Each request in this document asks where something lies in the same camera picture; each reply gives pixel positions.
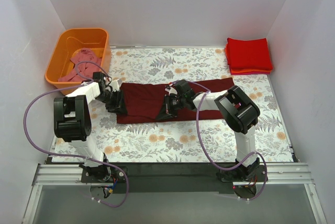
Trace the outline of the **dark maroon t shirt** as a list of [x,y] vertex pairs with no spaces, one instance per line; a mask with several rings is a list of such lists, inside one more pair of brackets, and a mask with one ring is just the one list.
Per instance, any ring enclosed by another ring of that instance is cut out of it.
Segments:
[[[196,92],[208,88],[212,92],[221,92],[233,87],[233,78],[197,81],[190,84]],[[158,122],[156,120],[164,101],[165,84],[136,84],[123,83],[121,90],[124,93],[124,102],[127,114],[117,115],[118,124],[143,124]]]

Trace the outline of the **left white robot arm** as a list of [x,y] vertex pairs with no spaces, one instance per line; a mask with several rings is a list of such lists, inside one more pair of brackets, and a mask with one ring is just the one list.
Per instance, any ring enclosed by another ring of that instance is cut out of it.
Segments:
[[121,86],[122,80],[109,81],[104,73],[95,72],[89,84],[84,83],[66,96],[55,98],[53,102],[55,136],[75,148],[84,159],[80,165],[84,174],[99,182],[115,182],[118,175],[123,176],[124,173],[106,165],[106,154],[98,148],[96,140],[91,136],[92,122],[88,105],[98,100],[105,104],[108,112],[126,114]]

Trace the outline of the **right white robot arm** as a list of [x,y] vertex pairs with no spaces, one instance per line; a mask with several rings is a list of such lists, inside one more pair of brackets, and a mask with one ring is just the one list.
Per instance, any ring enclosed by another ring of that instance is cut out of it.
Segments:
[[[238,86],[221,91],[212,92],[210,89],[194,83],[205,89],[195,93],[187,80],[179,80],[167,85],[168,92],[164,96],[162,108],[156,120],[164,121],[178,116],[178,111],[184,108],[196,113],[196,130],[200,146],[208,161],[222,173],[229,173],[231,177],[242,180],[255,180],[256,170],[260,165],[260,158],[255,147],[255,127],[258,123],[260,110],[248,95]],[[201,111],[219,111],[226,124],[234,131],[237,155],[236,164],[224,168],[216,164],[208,154],[203,144],[199,129],[199,114]]]

